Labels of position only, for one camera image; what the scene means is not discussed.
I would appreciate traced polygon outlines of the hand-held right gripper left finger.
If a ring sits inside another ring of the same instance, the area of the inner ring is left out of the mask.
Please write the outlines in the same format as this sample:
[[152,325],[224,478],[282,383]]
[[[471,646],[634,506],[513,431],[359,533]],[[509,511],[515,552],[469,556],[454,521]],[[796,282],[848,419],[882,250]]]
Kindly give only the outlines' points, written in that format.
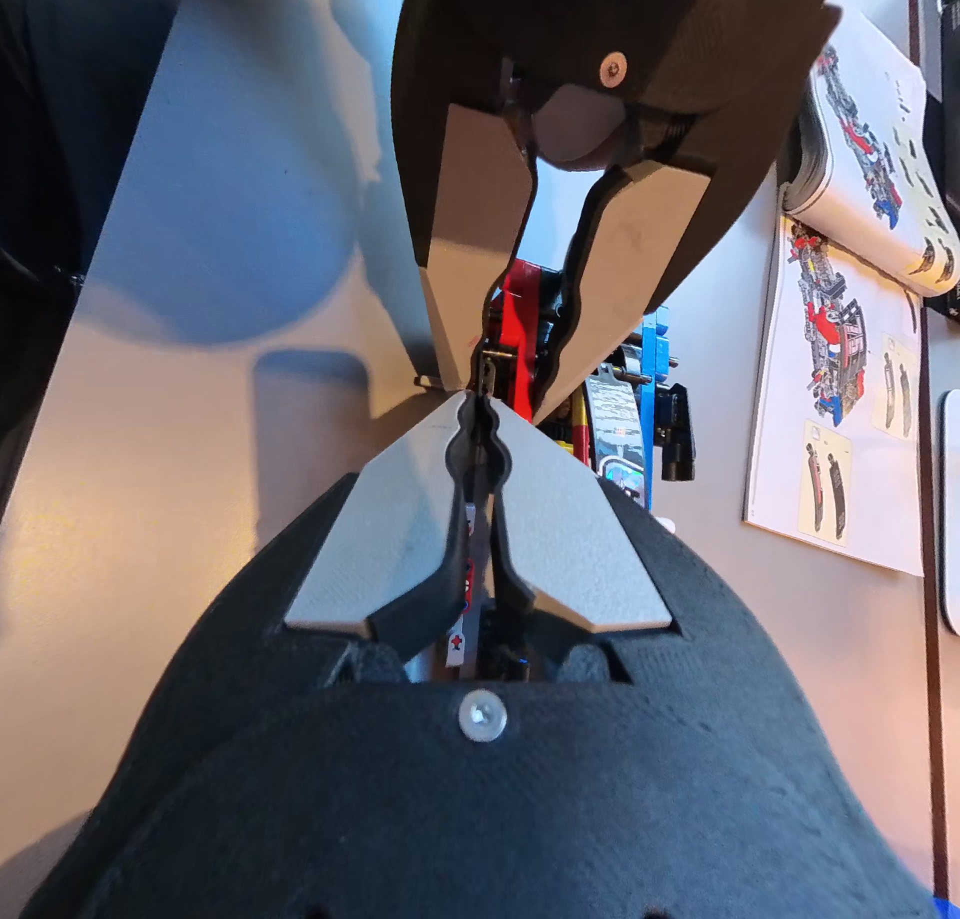
[[285,625],[369,640],[409,662],[465,602],[474,393],[459,392],[355,478]]

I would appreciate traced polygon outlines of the person's left hand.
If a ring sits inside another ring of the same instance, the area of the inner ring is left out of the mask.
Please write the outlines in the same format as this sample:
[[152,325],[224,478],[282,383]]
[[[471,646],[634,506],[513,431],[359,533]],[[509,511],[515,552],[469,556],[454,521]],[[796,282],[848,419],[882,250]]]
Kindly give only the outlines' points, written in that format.
[[536,156],[562,171],[607,169],[623,152],[626,122],[617,97],[562,85],[532,114]]

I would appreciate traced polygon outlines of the open instruction booklet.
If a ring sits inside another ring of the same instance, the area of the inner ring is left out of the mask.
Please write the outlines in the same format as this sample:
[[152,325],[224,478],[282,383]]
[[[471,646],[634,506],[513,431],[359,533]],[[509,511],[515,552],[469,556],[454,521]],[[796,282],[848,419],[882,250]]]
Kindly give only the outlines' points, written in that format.
[[778,193],[744,519],[920,577],[923,298],[958,235],[923,142],[920,68],[857,9],[811,67]]

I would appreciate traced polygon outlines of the white plastic stand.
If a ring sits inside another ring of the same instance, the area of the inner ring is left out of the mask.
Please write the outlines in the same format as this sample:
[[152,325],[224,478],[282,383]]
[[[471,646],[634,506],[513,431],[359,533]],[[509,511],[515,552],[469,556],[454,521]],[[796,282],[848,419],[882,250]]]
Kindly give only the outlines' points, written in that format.
[[959,390],[941,402],[940,596],[947,628],[959,635]]

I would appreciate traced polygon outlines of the toy brick car assembly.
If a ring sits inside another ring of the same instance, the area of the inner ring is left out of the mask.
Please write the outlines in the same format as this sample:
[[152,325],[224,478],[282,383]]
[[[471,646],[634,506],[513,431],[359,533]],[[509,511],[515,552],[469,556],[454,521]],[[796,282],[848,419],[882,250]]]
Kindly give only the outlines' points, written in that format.
[[[493,294],[485,338],[518,347],[511,409],[528,421],[535,373],[546,364],[567,298],[562,273],[523,260],[510,267],[504,287]],[[596,476],[647,508],[652,505],[656,449],[663,482],[695,477],[688,390],[668,382],[679,363],[670,352],[669,325],[666,306],[643,316],[627,339],[538,426]],[[444,673],[460,680],[479,676],[524,681],[537,663],[535,653],[509,643],[489,583],[492,497],[489,474],[473,469],[466,481],[464,605],[446,640]]]

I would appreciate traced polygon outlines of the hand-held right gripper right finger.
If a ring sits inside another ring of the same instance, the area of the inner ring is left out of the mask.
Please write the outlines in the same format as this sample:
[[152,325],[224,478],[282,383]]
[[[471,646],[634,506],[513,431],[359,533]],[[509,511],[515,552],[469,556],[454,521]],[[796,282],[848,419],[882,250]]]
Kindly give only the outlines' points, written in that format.
[[558,666],[576,647],[671,628],[611,495],[635,503],[503,401],[482,397],[480,410],[494,597],[509,644]]

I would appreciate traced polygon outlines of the grey desk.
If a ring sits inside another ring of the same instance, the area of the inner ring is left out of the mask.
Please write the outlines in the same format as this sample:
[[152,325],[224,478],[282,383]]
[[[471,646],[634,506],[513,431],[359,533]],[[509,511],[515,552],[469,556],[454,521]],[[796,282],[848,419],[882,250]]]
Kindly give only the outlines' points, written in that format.
[[[389,123],[402,0],[181,0],[2,524],[2,917],[217,594],[426,413]],[[671,296],[697,477],[658,514],[779,645],[925,886],[923,580],[741,522],[777,173]]]

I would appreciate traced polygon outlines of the black toy set box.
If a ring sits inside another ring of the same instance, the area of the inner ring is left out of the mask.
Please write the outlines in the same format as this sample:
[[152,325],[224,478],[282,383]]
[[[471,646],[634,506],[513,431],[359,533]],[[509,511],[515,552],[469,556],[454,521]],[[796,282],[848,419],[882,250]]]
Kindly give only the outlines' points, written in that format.
[[959,0],[918,0],[921,71],[933,118],[926,121],[934,177],[949,219],[959,229]]

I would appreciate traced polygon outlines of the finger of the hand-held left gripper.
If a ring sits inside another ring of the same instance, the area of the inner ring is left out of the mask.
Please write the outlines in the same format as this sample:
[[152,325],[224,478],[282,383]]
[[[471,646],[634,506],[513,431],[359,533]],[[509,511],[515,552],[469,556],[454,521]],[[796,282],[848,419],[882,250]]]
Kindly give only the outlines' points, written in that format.
[[419,268],[447,393],[474,379],[489,304],[516,258],[535,193],[531,160],[507,119],[451,104],[426,265]]
[[711,181],[644,159],[615,166],[591,188],[565,264],[570,313],[536,385],[534,424],[642,323]]

